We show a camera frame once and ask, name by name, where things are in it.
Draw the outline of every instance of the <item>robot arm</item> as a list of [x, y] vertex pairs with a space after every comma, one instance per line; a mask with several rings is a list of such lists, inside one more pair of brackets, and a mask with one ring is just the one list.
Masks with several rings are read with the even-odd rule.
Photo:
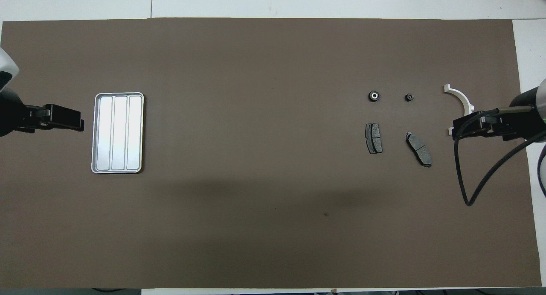
[[84, 131], [79, 111], [55, 104], [23, 104], [15, 91], [6, 87], [18, 73], [15, 62], [0, 48], [0, 137], [14, 130], [25, 133], [54, 128]]
[[17, 76], [19, 68], [2, 48], [0, 48], [0, 92]]
[[[465, 204], [471, 206], [486, 182], [501, 165], [531, 143], [546, 141], [546, 79], [542, 81], [540, 86], [515, 97], [507, 108], [477, 111], [453, 120], [452, 136], [455, 141], [454, 154], [459, 186]], [[502, 139], [505, 141], [522, 137], [526, 141], [501, 158], [487, 172], [478, 187], [474, 190], [472, 196], [468, 198], [462, 180], [459, 161], [459, 140], [476, 136], [502, 136]], [[546, 196], [546, 189], [543, 183], [543, 179], [546, 178], [546, 168], [542, 167], [542, 160], [545, 156], [546, 146], [540, 154], [537, 168], [540, 188]]]

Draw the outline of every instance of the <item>white table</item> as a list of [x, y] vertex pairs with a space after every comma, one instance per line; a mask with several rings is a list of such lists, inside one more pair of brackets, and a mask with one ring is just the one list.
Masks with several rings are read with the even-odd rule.
[[[546, 78], [546, 0], [0, 0], [0, 36], [2, 21], [157, 17], [512, 19], [521, 91], [538, 86]], [[527, 157], [540, 272], [542, 285], [546, 286], [546, 198], [536, 178], [541, 147], [540, 144], [530, 145]], [[337, 289], [338, 292], [376, 290], [379, 289]], [[142, 293], [174, 295], [329, 291], [147, 289]]]

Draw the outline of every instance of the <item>white plastic part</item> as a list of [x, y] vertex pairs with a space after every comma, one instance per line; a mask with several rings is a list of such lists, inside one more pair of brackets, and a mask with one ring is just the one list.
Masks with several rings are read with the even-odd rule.
[[[444, 93], [455, 95], [459, 100], [461, 100], [462, 106], [465, 108], [465, 114], [463, 114], [463, 116], [467, 116], [468, 114], [471, 114], [474, 112], [474, 105], [470, 104], [470, 101], [468, 100], [466, 95], [462, 93], [461, 91], [458, 91], [457, 89], [451, 88], [450, 84], [444, 85]], [[451, 135], [452, 130], [453, 130], [453, 126], [447, 129], [447, 133]]]
[[19, 68], [13, 59], [6, 52], [4, 52], [2, 48], [0, 48], [0, 72], [10, 73], [12, 75], [12, 79], [19, 73]]

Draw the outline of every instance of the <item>aluminum tray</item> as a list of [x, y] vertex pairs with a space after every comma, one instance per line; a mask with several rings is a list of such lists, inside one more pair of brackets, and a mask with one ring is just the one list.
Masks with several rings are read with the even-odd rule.
[[142, 168], [144, 95], [99, 93], [95, 97], [91, 170], [137, 173]]

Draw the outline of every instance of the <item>brown mat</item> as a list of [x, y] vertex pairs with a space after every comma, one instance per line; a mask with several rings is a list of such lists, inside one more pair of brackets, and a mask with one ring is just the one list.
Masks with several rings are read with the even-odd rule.
[[[445, 83], [478, 109], [519, 93], [509, 20], [22, 21], [2, 32], [23, 102], [87, 120], [84, 133], [0, 139], [3, 288], [540, 285], [524, 153], [469, 208], [446, 134], [462, 105]], [[94, 96], [113, 91], [146, 95], [141, 174], [90, 170]], [[380, 155], [365, 146], [371, 122]], [[464, 140], [468, 186], [520, 142]]]

